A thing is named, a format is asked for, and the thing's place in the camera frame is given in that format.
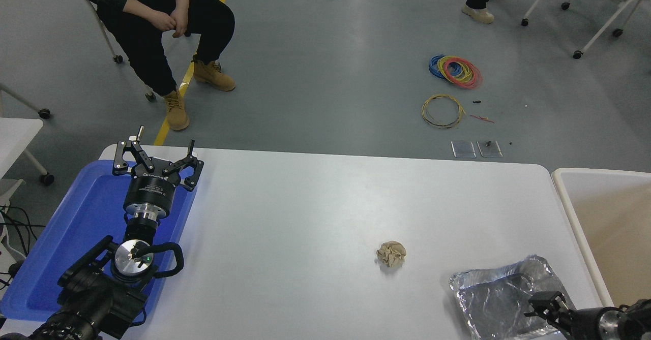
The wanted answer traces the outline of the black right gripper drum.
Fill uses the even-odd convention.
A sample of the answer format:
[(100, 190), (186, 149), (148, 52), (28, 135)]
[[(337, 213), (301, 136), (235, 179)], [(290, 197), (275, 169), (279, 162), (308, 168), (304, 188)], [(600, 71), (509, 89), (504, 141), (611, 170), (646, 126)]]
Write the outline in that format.
[(602, 339), (600, 319), (604, 308), (569, 310), (562, 316), (562, 325), (567, 339)]

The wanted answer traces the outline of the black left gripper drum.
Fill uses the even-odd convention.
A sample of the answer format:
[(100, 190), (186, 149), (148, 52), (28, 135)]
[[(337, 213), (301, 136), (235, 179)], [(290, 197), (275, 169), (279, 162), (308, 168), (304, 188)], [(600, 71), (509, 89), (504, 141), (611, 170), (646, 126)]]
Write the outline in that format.
[(181, 183), (178, 172), (170, 176), (144, 173), (130, 176), (130, 185), (124, 199), (124, 210), (135, 214), (137, 209), (145, 205), (155, 206), (158, 214), (169, 214), (176, 187)]

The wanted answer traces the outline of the seated person's right hand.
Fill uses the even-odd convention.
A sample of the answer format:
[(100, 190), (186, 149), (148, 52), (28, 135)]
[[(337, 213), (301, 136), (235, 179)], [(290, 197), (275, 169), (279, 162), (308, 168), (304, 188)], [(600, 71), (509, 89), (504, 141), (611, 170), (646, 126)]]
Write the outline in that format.
[(161, 32), (176, 29), (176, 20), (167, 13), (152, 10), (147, 16), (147, 20)]

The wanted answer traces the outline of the seated person's left hand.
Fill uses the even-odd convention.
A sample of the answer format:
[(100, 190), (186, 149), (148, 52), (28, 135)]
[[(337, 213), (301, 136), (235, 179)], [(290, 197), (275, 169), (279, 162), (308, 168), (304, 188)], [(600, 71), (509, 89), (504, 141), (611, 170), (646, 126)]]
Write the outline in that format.
[(183, 36), (186, 36), (186, 32), (188, 32), (188, 8), (182, 8), (182, 7), (177, 7), (172, 11), (170, 14), (170, 17), (172, 20), (174, 20), (174, 32), (173, 32), (173, 37), (174, 38), (180, 38)]

